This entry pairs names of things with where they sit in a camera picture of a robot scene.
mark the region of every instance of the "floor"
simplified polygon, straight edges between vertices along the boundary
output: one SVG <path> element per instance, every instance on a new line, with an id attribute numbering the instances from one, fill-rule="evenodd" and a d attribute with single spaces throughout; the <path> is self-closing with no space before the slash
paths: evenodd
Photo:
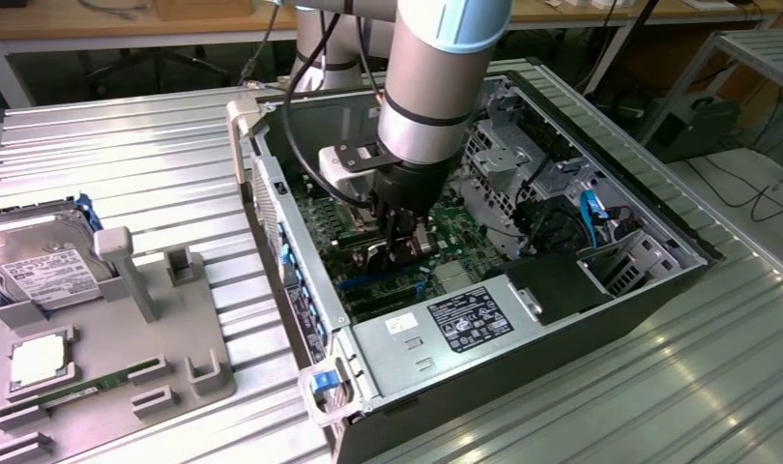
<path id="1" fill-rule="evenodd" d="M 583 30 L 568 30 L 557 53 L 553 53 L 555 31 L 520 31 L 509 33 L 501 40 L 495 59 L 539 57 L 564 78 L 577 78 L 589 71 L 587 61 L 587 43 Z M 275 70 L 260 69 L 256 79 L 273 81 L 276 75 L 287 74 L 293 63 L 293 42 L 273 43 L 272 56 Z M 255 44 L 235 43 L 208 45 L 207 60 L 228 70 L 232 81 L 239 78 L 245 61 L 252 56 Z M 180 51 L 190 56 L 194 47 Z M 118 59 L 118 50 L 94 50 L 90 52 L 96 67 L 104 67 Z M 24 53 L 13 55 L 13 66 L 29 87 L 37 104 L 84 102 L 152 95 L 154 91 L 152 63 L 145 62 L 129 72 L 118 72 L 101 81 L 97 89 L 90 89 L 85 81 L 81 61 L 74 52 Z M 384 60 L 373 60 L 372 68 L 380 70 Z M 170 63 L 164 72 L 165 93 L 209 89 L 220 86 L 220 78 L 201 71 L 192 71 L 178 63 Z M 0 95 L 0 107 L 4 99 Z"/>

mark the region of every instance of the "metal work table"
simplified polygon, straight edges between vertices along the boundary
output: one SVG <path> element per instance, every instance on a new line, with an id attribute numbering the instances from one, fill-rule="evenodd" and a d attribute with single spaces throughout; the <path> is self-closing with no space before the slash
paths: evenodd
<path id="1" fill-rule="evenodd" d="M 645 116 L 639 137 L 644 144 L 653 137 L 675 101 L 685 94 L 717 51 L 724 52 L 735 63 L 744 64 L 783 87 L 783 29 L 713 33 L 688 63 L 665 99 Z M 716 94 L 720 91 L 735 68 L 736 65 L 731 66 L 727 72 L 715 78 L 707 88 L 709 93 Z"/>
<path id="2" fill-rule="evenodd" d="M 605 348 L 376 462 L 783 462 L 783 264 L 545 71 L 505 65 L 684 216 L 727 261 Z M 81 461 L 328 462 L 233 186 L 220 90 L 8 113 L 0 207 L 86 192 L 137 260 L 205 253 L 239 392 Z"/>

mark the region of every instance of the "green circuit board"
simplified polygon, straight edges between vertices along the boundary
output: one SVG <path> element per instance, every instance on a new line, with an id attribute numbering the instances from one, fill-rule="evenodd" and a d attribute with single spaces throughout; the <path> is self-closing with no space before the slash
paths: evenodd
<path id="1" fill-rule="evenodd" d="M 380 278 L 352 275 L 351 258 L 336 252 L 333 243 L 376 231 L 369 214 L 329 197 L 304 196 L 296 201 L 339 297 L 357 322 L 444 295 L 433 276 L 440 265 L 459 262 L 471 280 L 479 282 L 488 269 L 505 261 L 465 208 L 445 198 L 435 205 L 429 221 L 436 227 L 439 251 Z"/>

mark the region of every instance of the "warning label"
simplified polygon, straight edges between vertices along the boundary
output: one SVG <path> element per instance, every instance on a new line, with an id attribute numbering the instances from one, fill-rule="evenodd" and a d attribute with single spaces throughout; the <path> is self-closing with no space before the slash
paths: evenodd
<path id="1" fill-rule="evenodd" d="M 515 330 L 485 287 L 431 304 L 428 310 L 456 353 Z"/>
<path id="2" fill-rule="evenodd" d="M 76 249 L 4 264 L 1 268 L 40 305 L 97 289 L 96 277 Z"/>

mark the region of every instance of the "chair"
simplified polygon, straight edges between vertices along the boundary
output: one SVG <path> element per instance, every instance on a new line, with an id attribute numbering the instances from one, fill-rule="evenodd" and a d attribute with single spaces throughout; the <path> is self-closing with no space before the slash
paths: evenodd
<path id="1" fill-rule="evenodd" d="M 93 65 L 90 52 L 86 50 L 78 51 L 76 54 L 78 56 L 81 66 L 84 68 L 90 98 L 101 97 L 106 92 L 106 88 L 100 82 L 102 78 L 120 71 L 133 68 L 140 63 L 149 60 L 152 60 L 153 62 L 156 93 L 158 94 L 164 93 L 164 70 L 165 62 L 168 61 L 178 62 L 184 66 L 188 66 L 194 70 L 200 70 L 207 73 L 215 74 L 221 78 L 221 86 L 231 86 L 229 72 L 219 66 L 212 65 L 211 63 L 204 61 L 204 59 L 207 58 L 207 52 L 202 45 L 196 45 L 194 57 L 177 52 L 178 49 L 180 47 L 152 46 L 149 48 L 141 48 L 137 51 L 130 51 L 128 48 L 121 48 L 118 50 L 121 54 L 118 60 L 116 60 L 110 65 L 100 69 L 96 69 L 96 66 Z"/>

